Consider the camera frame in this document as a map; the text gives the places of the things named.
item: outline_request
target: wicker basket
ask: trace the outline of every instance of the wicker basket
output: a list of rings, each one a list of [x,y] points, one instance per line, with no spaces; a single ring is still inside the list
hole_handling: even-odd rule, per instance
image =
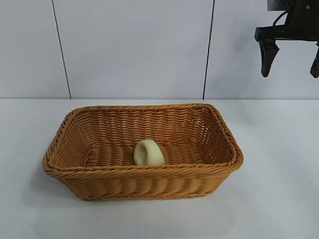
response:
[[[134,165],[145,138],[157,141],[164,166]],[[242,163],[211,105],[96,106],[66,116],[43,168],[84,200],[181,199],[214,192]]]

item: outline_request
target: basket rim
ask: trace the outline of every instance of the basket rim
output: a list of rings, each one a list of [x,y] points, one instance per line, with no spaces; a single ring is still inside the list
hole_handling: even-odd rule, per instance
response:
[[[153,109],[163,109],[167,110],[167,108],[173,109],[172,107],[178,107],[185,108],[185,109],[191,109],[191,108],[207,108],[211,111],[212,116],[214,117],[214,120],[219,123],[220,129],[222,130],[222,133],[225,136],[225,139],[228,141],[227,143],[231,146],[232,150],[232,160],[226,163],[216,163],[216,164],[174,164],[174,165],[168,165],[165,164],[163,166],[137,166],[137,165],[131,165],[131,166],[96,166],[96,167],[58,167],[54,164],[52,164],[52,158],[55,155],[55,151],[58,148],[60,139],[65,132],[69,122],[71,122],[75,117],[78,116],[78,114],[83,114],[85,112],[89,111],[100,111],[105,109],[113,109],[115,111],[117,110],[123,110],[124,108],[130,108],[132,110],[153,110]],[[63,123],[60,125],[59,130],[57,131],[52,143],[50,144],[44,159],[43,159],[43,169],[47,174],[54,174],[54,177],[57,177],[57,174],[59,174],[62,178],[69,178],[72,174],[91,174],[90,178],[93,175],[101,175],[104,176],[108,175],[109,177],[112,177],[112,175],[118,177],[119,172],[122,175],[129,176],[132,174],[136,174],[136,171],[139,172],[139,177],[145,176],[148,177],[152,175],[154,176],[160,176],[164,177],[166,174],[170,176],[181,176],[183,174],[189,174],[190,171],[192,172],[192,175],[197,175],[196,171],[198,170],[200,175],[217,173],[217,174],[223,174],[227,173],[230,174],[231,172],[237,170],[241,165],[243,164],[243,153],[241,149],[239,148],[234,136],[230,132],[228,126],[226,125],[223,117],[219,113],[219,111],[212,106],[211,104],[205,104],[205,103],[194,103],[194,104],[169,104],[169,105],[143,105],[143,106],[86,106],[81,108],[76,108],[72,110],[70,113],[67,114],[67,116],[64,118]]]

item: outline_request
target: white wall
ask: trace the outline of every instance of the white wall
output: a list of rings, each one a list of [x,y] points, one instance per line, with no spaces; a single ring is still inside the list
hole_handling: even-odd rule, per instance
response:
[[[0,1],[0,98],[68,98],[50,0]]]
[[[277,41],[269,77],[260,73],[255,28],[279,14],[267,12],[267,0],[216,0],[206,99],[319,99],[319,80],[310,75],[315,42]]]
[[[212,0],[54,0],[72,98],[201,99]]]

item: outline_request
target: white tabletop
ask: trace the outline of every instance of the white tabletop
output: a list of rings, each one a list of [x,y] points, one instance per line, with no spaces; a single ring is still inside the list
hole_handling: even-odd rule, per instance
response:
[[[0,238],[318,239],[319,101],[205,101],[245,162],[204,198],[85,202],[41,168],[74,108],[190,102],[0,100]]]

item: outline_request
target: woven basket wall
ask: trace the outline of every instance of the woven basket wall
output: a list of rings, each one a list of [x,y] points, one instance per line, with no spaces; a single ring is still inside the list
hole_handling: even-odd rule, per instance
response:
[[[138,141],[152,138],[164,166],[135,166]],[[96,106],[69,113],[43,169],[84,200],[202,197],[243,163],[220,113],[208,104]]]

